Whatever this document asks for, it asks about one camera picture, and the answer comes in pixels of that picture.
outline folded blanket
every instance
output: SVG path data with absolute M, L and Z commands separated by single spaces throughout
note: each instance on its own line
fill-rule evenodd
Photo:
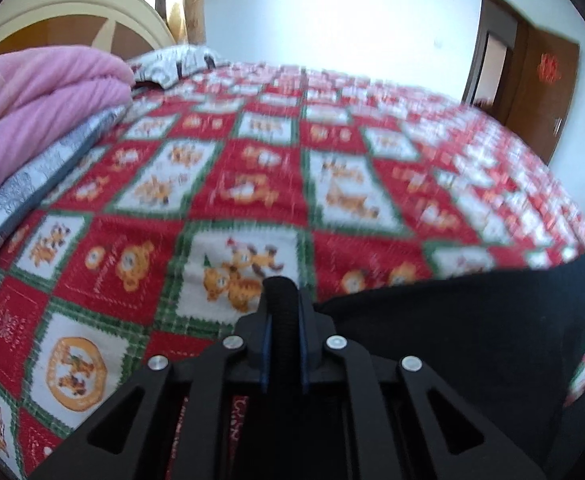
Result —
M 0 184 L 100 110 L 130 102 L 125 62 L 82 47 L 0 56 Z
M 125 114 L 126 107 L 108 108 L 61 137 L 41 155 L 12 174 L 0 187 L 0 248 L 21 221 L 79 159 Z
M 88 46 L 28 48 L 0 56 L 0 118 L 57 88 L 97 77 L 134 85 L 120 58 Z
M 28 160 L 96 112 L 130 100 L 130 87 L 114 78 L 56 90 L 0 119 L 0 184 Z

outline wooden door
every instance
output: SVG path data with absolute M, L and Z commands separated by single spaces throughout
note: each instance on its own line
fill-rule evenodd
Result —
M 548 163 L 570 108 L 579 45 L 545 30 L 530 28 L 522 76 L 506 127 Z

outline white pillowcase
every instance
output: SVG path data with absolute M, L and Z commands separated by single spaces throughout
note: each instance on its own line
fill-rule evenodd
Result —
M 154 50 L 128 60 L 137 82 L 154 82 L 163 89 L 206 68 L 230 64 L 207 46 L 181 44 Z

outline metal screw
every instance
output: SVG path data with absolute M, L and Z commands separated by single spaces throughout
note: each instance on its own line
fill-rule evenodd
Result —
M 238 335 L 229 335 L 226 339 L 223 340 L 223 345 L 228 350 L 236 350 L 241 348 L 244 344 L 244 340 L 241 336 Z
M 148 368 L 155 370 L 156 372 L 163 370 L 167 366 L 168 358 L 165 355 L 153 355 L 153 357 L 148 359 Z
M 332 335 L 326 339 L 326 346 L 332 350 L 342 350 L 348 346 L 348 339 L 340 335 Z
M 401 360 L 401 366 L 404 370 L 409 372 L 418 372 L 421 370 L 422 362 L 419 357 L 415 357 L 414 355 L 407 355 Z

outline white wall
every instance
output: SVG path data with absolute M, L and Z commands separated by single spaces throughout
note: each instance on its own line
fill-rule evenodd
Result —
M 585 22 L 569 0 L 509 0 L 581 45 L 551 169 L 585 213 Z M 231 59 L 364 73 L 461 98 L 481 0 L 205 0 L 208 44 Z

